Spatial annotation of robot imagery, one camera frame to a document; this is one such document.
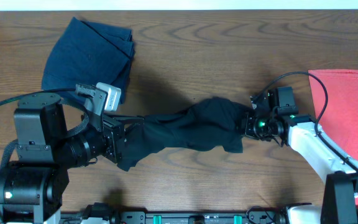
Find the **black polo shirt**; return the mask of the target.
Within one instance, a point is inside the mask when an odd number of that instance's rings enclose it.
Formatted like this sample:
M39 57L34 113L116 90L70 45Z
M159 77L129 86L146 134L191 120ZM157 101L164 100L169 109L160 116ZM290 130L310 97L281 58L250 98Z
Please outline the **black polo shirt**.
M242 153L240 123L252 109L225 98L210 98L173 114L144 116L126 139L117 167L129 171L150 154L166 147L210 151L221 146L226 152Z

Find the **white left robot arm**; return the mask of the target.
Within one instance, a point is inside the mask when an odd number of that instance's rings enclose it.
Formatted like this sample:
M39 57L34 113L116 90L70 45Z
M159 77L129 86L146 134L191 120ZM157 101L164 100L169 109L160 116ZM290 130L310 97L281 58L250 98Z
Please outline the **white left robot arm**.
M67 129L63 105L75 106L56 93L33 93L20 99L14 112L17 139L6 147L0 167L0 223L57 222L68 170L95 164L104 156L122 160L125 135L143 118L84 114Z

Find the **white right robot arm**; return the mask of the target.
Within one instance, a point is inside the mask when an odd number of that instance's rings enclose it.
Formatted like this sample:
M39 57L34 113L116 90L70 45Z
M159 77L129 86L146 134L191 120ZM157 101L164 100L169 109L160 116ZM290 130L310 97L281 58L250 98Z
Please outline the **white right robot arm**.
M324 184L320 206L287 205L275 223L358 223L358 161L308 115L257 116L247 112L238 130L248 138L286 145L299 153Z

